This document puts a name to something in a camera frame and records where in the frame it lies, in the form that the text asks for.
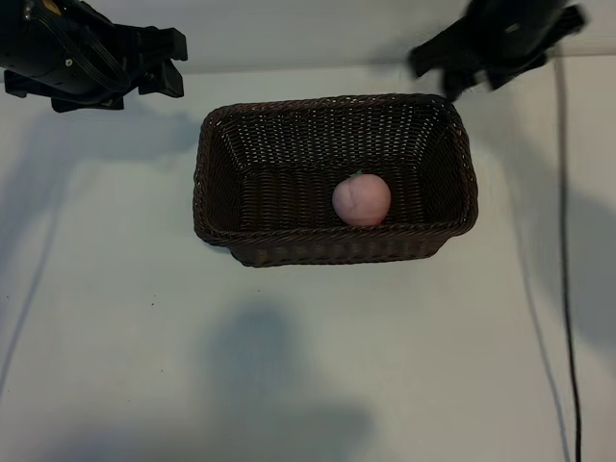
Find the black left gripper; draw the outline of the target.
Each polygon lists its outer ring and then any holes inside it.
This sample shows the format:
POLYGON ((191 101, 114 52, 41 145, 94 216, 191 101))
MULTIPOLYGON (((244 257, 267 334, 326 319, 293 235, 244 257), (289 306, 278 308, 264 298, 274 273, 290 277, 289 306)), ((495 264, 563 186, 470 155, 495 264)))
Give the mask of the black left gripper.
POLYGON ((123 109, 138 68, 147 71, 139 95, 181 98, 184 82, 174 62, 187 59, 187 39, 177 29, 114 24, 85 1, 1 3, 6 93, 48 97, 59 113, 123 109))

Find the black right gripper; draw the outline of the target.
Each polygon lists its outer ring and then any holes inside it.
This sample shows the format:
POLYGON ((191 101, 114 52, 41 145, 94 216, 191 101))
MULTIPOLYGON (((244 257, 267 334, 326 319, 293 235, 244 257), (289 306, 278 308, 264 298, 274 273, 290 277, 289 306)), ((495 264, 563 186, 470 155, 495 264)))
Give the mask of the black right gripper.
POLYGON ((413 48, 408 63, 416 78, 443 70, 443 95, 455 102, 485 80, 497 90, 543 66, 550 50, 586 23, 582 7, 567 1, 473 1, 453 31, 413 48))

